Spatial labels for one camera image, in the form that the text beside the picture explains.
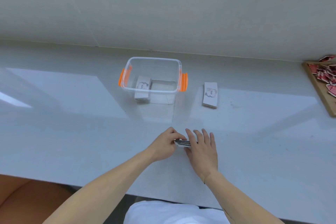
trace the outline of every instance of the wall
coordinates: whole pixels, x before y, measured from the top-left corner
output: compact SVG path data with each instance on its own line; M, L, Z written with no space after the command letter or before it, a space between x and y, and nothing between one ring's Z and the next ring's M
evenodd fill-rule
M0 0L0 39L309 60L336 53L336 0Z

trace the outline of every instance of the forearm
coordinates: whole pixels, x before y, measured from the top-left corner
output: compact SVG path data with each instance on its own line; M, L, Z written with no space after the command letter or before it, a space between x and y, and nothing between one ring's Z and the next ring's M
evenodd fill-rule
M205 179L231 224L283 224L215 171Z
M136 178L153 162L142 151L99 176L66 200L43 224L101 224L118 205Z

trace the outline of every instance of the brown tray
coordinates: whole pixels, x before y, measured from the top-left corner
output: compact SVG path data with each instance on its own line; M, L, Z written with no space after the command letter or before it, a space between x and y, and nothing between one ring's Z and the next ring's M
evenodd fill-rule
M317 80L316 76L312 74L308 64L321 64L321 65L330 65L331 62L303 62L302 66L305 69L311 83L313 84L315 90L317 91L322 103L327 109L331 117L336 117L336 98L328 93L326 83L320 80Z

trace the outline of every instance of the transparent container with orange handles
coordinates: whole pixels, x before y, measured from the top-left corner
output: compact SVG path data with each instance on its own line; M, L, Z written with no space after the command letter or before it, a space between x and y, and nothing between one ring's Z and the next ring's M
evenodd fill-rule
M139 76L152 79L149 90L136 88ZM177 59L132 57L120 74L119 86L133 98L136 92L148 93L150 103L174 104L176 94L187 90L188 74L182 73Z

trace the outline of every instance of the white shirt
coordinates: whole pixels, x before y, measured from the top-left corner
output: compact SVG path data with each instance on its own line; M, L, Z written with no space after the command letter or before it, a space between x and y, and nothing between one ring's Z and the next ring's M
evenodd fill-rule
M224 212L195 205L141 201L127 211L124 224L230 224Z

